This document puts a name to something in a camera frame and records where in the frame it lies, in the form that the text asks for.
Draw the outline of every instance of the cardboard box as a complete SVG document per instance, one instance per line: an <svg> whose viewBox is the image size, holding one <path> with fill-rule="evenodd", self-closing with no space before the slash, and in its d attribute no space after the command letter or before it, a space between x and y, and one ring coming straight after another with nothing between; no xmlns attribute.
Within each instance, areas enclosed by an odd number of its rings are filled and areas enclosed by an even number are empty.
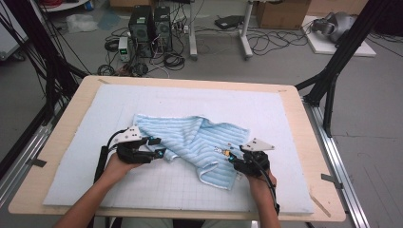
<svg viewBox="0 0 403 228"><path fill-rule="evenodd" d="M308 8L310 16L326 16L329 12L344 11L358 15L364 9L368 0L312 0Z"/></svg>
<svg viewBox="0 0 403 228"><path fill-rule="evenodd" d="M311 0L284 0L280 4L259 3L257 20L263 29L299 29Z"/></svg>
<svg viewBox="0 0 403 228"><path fill-rule="evenodd" d="M136 5L148 5L154 8L154 0L109 0L110 6L118 9L132 9Z"/></svg>

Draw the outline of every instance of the human arm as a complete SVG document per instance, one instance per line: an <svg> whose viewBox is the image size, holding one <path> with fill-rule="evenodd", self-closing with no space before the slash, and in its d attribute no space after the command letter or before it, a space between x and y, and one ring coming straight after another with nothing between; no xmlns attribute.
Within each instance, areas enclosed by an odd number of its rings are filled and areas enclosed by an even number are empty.
<svg viewBox="0 0 403 228"><path fill-rule="evenodd" d="M268 171L270 181L276 186L277 179L271 171ZM278 215L274 207L274 201L267 182L260 178L246 176L249 180L249 187L255 204L258 207L260 228L280 227Z"/></svg>
<svg viewBox="0 0 403 228"><path fill-rule="evenodd" d="M86 227L107 192L128 171L138 166L140 164L127 164L120 161L116 153L111 155L103 175L74 203L53 227Z"/></svg>

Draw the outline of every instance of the human hand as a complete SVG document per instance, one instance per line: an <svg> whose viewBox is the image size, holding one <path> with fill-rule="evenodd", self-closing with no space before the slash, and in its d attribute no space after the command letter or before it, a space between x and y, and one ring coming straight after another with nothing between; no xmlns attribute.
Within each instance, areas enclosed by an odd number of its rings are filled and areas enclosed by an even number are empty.
<svg viewBox="0 0 403 228"><path fill-rule="evenodd" d="M277 179L275 176L273 176L272 172L269 170L267 171L267 174L269 175L270 181L274 184L274 186L277 186ZM257 178L252 176L246 176L246 178L249 180L251 195L257 207L260 208L269 205L270 207L273 208L274 205L273 197L264 177L260 176Z"/></svg>
<svg viewBox="0 0 403 228"><path fill-rule="evenodd" d="M116 153L110 156L107 162L106 168L103 175L100 177L99 181L106 183L107 185L113 186L115 183L120 181L128 171L133 168L139 167L140 163L125 163L121 161Z"/></svg>

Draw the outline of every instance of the white foam board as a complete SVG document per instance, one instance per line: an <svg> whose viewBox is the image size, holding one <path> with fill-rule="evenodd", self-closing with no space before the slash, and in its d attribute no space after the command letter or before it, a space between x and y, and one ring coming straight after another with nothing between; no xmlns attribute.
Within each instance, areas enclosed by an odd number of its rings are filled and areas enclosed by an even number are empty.
<svg viewBox="0 0 403 228"><path fill-rule="evenodd" d="M157 117L203 116L250 130L276 147L268 151L278 178L282 214L310 214L313 205L290 127L277 93L135 85L102 85L65 153L44 201L72 205L93 182L102 145L135 114ZM128 173L102 202L105 207L202 211L256 211L247 179L232 190L202 183L195 167L182 159L156 160Z"/></svg>

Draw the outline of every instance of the black pole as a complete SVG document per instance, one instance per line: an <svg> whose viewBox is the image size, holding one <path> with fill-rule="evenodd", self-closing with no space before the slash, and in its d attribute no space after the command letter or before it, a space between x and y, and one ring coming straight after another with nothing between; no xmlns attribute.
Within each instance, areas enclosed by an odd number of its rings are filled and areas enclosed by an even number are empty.
<svg viewBox="0 0 403 228"><path fill-rule="evenodd" d="M341 41L340 46L327 66L318 75L296 85L298 90L314 85L309 94L304 96L304 101L312 106L319 106L320 100L327 94L323 127L328 137L332 137L331 119L337 77L392 1L369 0L355 20L352 28Z"/></svg>

